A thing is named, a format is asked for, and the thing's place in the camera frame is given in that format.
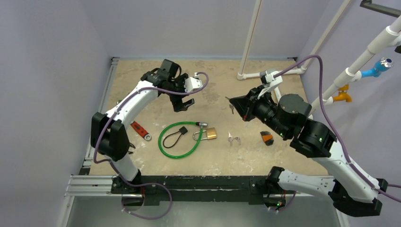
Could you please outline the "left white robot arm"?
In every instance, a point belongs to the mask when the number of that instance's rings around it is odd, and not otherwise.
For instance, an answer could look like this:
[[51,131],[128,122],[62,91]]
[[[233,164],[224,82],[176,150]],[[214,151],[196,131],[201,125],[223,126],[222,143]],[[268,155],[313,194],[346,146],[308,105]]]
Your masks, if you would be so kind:
[[170,60],[163,60],[159,68],[145,72],[136,87],[112,109],[105,113],[97,112],[91,120],[90,143],[94,148],[93,161],[105,157],[120,178],[122,186],[128,193],[136,193],[141,187],[141,173],[134,165],[128,152],[130,141],[127,129],[138,114],[161,94],[170,97],[175,112],[186,111],[194,104],[194,99],[186,102],[183,98],[204,88],[206,82],[200,80],[199,74],[189,76],[181,72],[181,66]]

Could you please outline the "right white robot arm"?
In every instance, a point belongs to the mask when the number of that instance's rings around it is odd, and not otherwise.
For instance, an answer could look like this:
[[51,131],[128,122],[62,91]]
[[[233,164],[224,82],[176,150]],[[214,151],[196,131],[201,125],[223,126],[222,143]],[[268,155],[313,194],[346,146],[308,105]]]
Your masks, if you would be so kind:
[[388,183],[369,176],[346,157],[335,134],[325,124],[308,118],[312,107],[301,96],[286,94],[275,103],[270,93],[255,87],[229,102],[244,121],[259,119],[283,140],[289,140],[297,153],[329,173],[328,177],[299,175],[275,166],[265,180],[270,192],[286,190],[321,196],[352,217],[380,215],[383,205],[378,195],[386,191]]

